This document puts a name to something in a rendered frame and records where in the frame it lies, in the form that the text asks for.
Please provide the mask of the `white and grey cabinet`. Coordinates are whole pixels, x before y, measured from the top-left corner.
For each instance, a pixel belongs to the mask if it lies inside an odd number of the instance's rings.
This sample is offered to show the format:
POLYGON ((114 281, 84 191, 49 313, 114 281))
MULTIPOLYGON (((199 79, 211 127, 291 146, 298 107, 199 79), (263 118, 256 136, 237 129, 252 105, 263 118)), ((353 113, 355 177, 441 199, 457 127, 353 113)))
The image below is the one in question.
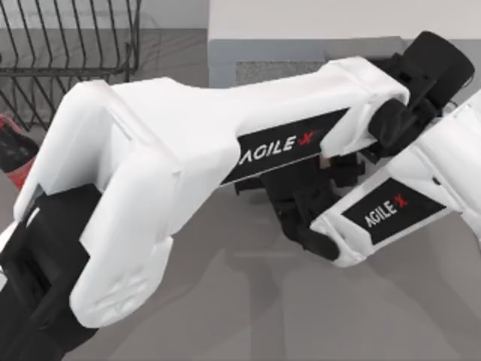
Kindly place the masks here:
POLYGON ((453 41, 476 67, 457 102, 481 88, 481 0, 210 0, 209 84, 235 84, 240 62, 387 57, 422 30, 453 41))

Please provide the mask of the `red and black item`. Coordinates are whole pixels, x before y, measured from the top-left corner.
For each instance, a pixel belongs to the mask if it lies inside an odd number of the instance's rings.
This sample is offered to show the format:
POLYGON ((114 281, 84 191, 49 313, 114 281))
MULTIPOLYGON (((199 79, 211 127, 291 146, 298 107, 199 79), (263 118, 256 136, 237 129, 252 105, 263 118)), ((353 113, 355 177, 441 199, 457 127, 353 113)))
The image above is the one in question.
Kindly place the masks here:
POLYGON ((21 190, 39 151, 38 144, 0 114, 0 169, 21 190))

